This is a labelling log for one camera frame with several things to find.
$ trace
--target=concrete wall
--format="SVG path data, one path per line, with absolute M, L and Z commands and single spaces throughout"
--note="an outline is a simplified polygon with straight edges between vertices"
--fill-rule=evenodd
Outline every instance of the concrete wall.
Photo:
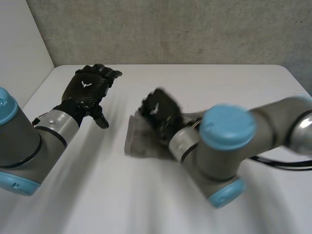
M 312 93 L 311 0 L 27 0 L 55 66 L 279 64 Z

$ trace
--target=white table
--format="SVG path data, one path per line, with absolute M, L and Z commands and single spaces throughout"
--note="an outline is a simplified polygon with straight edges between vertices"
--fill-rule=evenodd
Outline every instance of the white table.
M 32 120 L 60 103 L 83 66 L 56 68 L 24 107 Z M 311 172 L 285 172 L 244 161 L 248 185 L 216 210 L 183 168 L 124 155 L 129 115 L 157 86 L 185 112 L 227 102 L 253 108 L 307 94 L 275 65 L 112 65 L 123 72 L 102 102 L 110 122 L 102 130 L 87 117 L 80 131 L 32 197 L 0 191 L 4 234 L 307 234 L 312 217 Z M 305 160 L 279 148 L 264 156 Z

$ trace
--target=gray fabric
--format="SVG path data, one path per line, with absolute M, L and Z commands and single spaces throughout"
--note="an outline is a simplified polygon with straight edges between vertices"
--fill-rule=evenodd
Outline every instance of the gray fabric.
M 183 114 L 185 122 L 202 117 L 203 112 Z M 128 132 L 125 141 L 125 154 L 128 156 L 175 160 L 167 146 L 162 145 L 152 128 L 136 111 L 129 118 Z

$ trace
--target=robotic hand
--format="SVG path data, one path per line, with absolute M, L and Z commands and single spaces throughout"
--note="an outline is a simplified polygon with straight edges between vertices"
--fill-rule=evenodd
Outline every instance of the robotic hand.
M 108 121 L 99 106 L 122 73 L 101 64 L 76 71 L 60 105 L 29 122 L 17 102 L 0 88 L 0 188 L 32 195 L 91 116 L 100 128 Z
M 160 89 L 148 95 L 139 111 L 159 140 L 167 137 L 172 155 L 217 208 L 246 189 L 236 172 L 247 158 L 283 170 L 311 170 L 311 160 L 288 163 L 257 156 L 279 146 L 312 155 L 312 102 L 302 97 L 249 111 L 233 105 L 215 105 L 205 111 L 199 130 L 196 124 L 188 126 L 181 120 L 178 105 Z

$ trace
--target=blue end cap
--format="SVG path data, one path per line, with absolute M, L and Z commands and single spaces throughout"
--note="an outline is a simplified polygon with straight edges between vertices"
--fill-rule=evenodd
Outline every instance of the blue end cap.
M 214 207 L 220 208 L 238 198 L 245 190 L 245 182 L 242 179 L 238 179 L 211 195 L 208 200 Z
M 237 150 L 247 145 L 256 133 L 254 117 L 245 109 L 215 105 L 204 113 L 199 128 L 201 139 L 217 150 Z
M 312 101 L 312 97 L 310 95 L 307 95 L 307 94 L 296 94 L 293 97 L 300 98 L 304 101 Z
M 0 188 L 16 194 L 31 196 L 40 187 L 40 185 L 41 184 L 37 182 L 17 175 L 0 172 Z
M 13 118 L 18 109 L 19 106 L 15 99 L 8 91 L 0 87 L 0 125 L 5 124 Z

